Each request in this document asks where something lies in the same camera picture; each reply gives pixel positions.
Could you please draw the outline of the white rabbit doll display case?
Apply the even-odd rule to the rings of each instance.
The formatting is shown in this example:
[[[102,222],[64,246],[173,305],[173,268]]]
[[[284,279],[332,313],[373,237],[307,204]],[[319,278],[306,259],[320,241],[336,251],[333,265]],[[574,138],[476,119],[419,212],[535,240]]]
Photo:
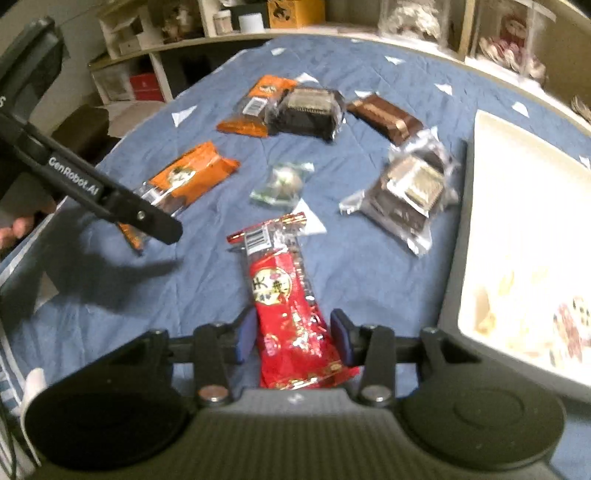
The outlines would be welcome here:
[[[383,37],[415,39],[445,48],[450,13],[450,1],[382,0],[378,31]]]

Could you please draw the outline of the dark cake packet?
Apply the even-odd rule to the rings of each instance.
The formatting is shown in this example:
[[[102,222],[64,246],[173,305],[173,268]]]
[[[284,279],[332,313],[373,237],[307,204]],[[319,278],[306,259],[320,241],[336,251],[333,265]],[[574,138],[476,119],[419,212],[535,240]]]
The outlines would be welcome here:
[[[452,185],[459,167],[435,131],[421,131],[401,147],[392,145],[378,179],[342,199],[339,213],[362,213],[421,257],[432,248],[434,220],[459,203]]]
[[[338,90],[297,86],[266,111],[270,135],[290,133],[331,143],[341,131],[346,101]]]

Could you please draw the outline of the cookie print snack packet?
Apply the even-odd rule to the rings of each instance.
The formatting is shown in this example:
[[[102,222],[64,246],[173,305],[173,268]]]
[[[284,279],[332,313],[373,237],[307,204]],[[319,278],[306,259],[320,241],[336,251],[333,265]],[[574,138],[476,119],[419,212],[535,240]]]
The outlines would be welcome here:
[[[573,297],[561,305],[553,316],[559,335],[558,350],[552,351],[552,362],[572,360],[583,363],[590,356],[590,306],[582,297]]]

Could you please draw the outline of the small glass jar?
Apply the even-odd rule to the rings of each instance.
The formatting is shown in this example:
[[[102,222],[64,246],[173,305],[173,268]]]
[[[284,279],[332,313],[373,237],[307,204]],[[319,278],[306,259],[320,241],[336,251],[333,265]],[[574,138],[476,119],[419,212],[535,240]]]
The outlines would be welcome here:
[[[218,36],[228,35],[233,32],[231,11],[219,10],[212,16],[215,32]]]

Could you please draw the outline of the white cracker snack packet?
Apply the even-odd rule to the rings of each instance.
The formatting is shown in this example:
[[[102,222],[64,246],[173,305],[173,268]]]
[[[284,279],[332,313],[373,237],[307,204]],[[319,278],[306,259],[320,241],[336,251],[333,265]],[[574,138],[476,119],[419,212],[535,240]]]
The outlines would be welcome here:
[[[499,336],[513,329],[517,322],[512,291],[515,273],[481,288],[476,295],[475,329],[484,337]]]

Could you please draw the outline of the wooden bedside shelf unit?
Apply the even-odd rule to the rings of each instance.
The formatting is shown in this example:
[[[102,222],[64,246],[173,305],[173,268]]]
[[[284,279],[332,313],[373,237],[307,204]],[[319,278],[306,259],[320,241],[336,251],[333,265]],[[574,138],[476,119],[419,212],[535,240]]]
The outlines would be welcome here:
[[[246,41],[269,41],[270,39],[284,35],[316,35],[329,37],[349,38],[352,42],[372,41],[375,43],[393,45],[410,51],[421,52],[431,57],[440,58],[452,63],[457,63],[469,70],[474,70],[500,84],[508,86],[515,91],[522,92],[533,98],[538,103],[556,111],[560,116],[566,118],[584,133],[590,132],[590,124],[579,114],[575,113],[568,104],[563,103],[553,94],[542,90],[540,87],[525,83],[501,72],[497,67],[483,61],[476,60],[469,56],[472,50],[472,34],[476,28],[477,8],[476,1],[466,1],[462,10],[460,44],[456,50],[451,48],[438,47],[433,43],[419,40],[411,40],[400,37],[386,37],[381,35],[374,27],[360,26],[353,24],[325,23],[308,25],[301,28],[270,28],[259,32],[242,33],[239,31],[218,36],[215,34],[214,22],[212,20],[214,5],[211,1],[200,1],[198,3],[200,12],[206,17],[205,35],[188,40],[180,40],[171,43],[154,43],[125,55],[116,55],[113,49],[108,50],[106,56],[101,56],[88,64],[88,71],[95,76],[98,71],[111,68],[117,64],[130,61],[142,56],[148,56],[152,62],[152,68],[165,102],[173,100],[174,95],[170,89],[169,80],[160,58],[164,51],[188,47],[200,47],[204,45],[223,44],[228,42]]]

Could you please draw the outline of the red snack packet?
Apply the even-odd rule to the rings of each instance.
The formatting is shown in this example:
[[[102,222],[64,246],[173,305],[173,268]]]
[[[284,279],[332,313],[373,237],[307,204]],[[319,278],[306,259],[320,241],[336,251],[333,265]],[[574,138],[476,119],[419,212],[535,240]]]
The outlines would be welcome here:
[[[331,388],[359,373],[339,357],[308,281],[298,241],[305,226],[304,213],[291,213],[226,237],[245,252],[259,318],[259,386],[266,389]]]

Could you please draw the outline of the dark cake packet near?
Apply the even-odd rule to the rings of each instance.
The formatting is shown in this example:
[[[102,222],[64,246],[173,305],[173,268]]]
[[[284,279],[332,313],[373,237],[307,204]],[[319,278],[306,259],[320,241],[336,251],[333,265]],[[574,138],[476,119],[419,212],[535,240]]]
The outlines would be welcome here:
[[[342,199],[339,213],[362,213],[421,257],[432,248],[434,220],[459,203],[452,185],[459,167],[435,131],[421,131],[401,147],[392,145],[378,179]]]

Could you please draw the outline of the dark cake packet far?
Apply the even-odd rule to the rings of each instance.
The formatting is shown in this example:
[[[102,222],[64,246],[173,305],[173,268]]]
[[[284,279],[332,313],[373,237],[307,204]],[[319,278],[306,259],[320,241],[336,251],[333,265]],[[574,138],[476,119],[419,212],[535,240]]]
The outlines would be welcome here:
[[[290,133],[331,143],[341,131],[346,101],[338,90],[297,86],[266,111],[270,135]]]

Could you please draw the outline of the brown chocolate snack packet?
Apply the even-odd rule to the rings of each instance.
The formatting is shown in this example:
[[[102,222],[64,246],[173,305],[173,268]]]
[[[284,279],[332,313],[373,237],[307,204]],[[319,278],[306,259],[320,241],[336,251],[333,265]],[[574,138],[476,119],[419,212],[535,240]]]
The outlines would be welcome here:
[[[423,123],[415,116],[376,93],[349,102],[346,108],[398,147],[423,128]]]

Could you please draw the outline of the pink doll display case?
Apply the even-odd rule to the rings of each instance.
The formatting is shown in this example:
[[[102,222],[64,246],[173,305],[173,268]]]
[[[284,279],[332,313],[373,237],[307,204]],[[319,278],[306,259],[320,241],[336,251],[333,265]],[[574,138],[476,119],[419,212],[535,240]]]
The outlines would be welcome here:
[[[543,87],[556,14],[537,1],[479,1],[470,56]]]

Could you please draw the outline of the orange snack packet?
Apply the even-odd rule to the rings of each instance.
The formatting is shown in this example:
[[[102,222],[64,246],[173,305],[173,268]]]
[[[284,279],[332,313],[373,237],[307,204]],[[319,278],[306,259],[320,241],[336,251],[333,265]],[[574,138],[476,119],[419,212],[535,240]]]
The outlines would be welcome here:
[[[144,181],[133,193],[175,217],[240,167],[218,153],[211,141],[195,146]]]
[[[217,124],[216,130],[221,133],[266,138],[270,135],[270,111],[297,84],[294,79],[263,75],[240,99],[235,111]]]

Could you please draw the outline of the yellow cardboard box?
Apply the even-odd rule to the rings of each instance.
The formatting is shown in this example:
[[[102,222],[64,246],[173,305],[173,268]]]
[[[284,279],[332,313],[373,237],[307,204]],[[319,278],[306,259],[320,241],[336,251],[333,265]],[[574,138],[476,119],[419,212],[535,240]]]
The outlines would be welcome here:
[[[325,23],[324,0],[267,2],[271,29],[297,29]]]

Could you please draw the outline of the small grey trinket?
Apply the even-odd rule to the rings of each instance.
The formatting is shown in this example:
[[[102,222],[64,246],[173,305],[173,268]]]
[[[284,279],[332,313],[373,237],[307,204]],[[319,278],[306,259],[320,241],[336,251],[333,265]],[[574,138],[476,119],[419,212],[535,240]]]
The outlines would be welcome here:
[[[591,123],[591,108],[577,95],[571,99],[572,110],[586,122]]]

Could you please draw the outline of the blue quilted bed cover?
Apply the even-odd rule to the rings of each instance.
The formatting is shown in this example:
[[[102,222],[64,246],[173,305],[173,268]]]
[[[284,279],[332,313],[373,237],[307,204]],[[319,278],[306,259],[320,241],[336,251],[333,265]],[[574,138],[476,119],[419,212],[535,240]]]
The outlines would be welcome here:
[[[315,165],[304,200],[327,230],[304,239],[303,249],[322,311],[341,307],[356,320],[401,334],[436,322],[458,211],[436,221],[433,249],[417,257],[365,217],[339,214],[339,200],[370,184],[387,159],[387,139],[367,124],[346,119],[332,143],[217,132],[216,124],[266,74],[300,78],[349,97],[375,91],[436,127],[457,158],[464,157],[481,110],[576,160],[590,153],[589,136],[551,108],[445,60],[381,43],[310,35],[245,50],[138,126],[101,162],[107,175],[134,187],[204,141],[238,160],[238,172],[180,215],[183,235],[176,244],[153,240],[135,254],[114,225],[67,201],[2,263],[1,388],[9,408],[34,368],[53,383],[147,330],[188,334],[242,310],[249,301],[242,258],[225,238],[270,217],[270,208],[253,203],[249,193],[280,161]]]

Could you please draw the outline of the small green candy packet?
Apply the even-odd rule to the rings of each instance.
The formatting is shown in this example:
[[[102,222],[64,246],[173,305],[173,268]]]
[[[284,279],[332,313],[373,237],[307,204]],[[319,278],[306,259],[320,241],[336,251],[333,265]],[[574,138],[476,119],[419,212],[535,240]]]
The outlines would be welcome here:
[[[293,209],[301,200],[305,181],[314,173],[311,162],[277,163],[270,167],[266,182],[250,192],[249,199],[273,208]]]

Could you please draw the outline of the white cylinder cup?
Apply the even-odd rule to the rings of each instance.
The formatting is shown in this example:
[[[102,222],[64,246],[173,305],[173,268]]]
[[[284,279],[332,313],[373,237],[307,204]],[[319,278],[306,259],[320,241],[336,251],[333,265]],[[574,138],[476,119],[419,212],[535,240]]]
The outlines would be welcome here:
[[[242,34],[259,34],[266,30],[263,23],[263,14],[259,12],[240,15],[238,23]]]

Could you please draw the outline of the red storage box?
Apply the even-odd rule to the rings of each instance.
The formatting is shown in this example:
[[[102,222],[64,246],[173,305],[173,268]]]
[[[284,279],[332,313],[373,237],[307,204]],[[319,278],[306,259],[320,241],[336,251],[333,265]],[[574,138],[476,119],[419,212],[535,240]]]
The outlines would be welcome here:
[[[154,73],[133,75],[130,77],[130,83],[134,97],[137,101],[164,101]]]

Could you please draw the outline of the white shallow cardboard box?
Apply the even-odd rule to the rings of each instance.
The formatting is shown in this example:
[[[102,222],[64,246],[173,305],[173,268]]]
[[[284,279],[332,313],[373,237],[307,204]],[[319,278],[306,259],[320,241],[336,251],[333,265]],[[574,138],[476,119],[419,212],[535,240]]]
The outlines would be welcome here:
[[[511,272],[516,325],[484,337],[475,329],[477,292]],[[479,111],[441,329],[562,396],[588,402],[590,356],[552,362],[559,342],[553,316],[573,297],[590,306],[589,169]]]

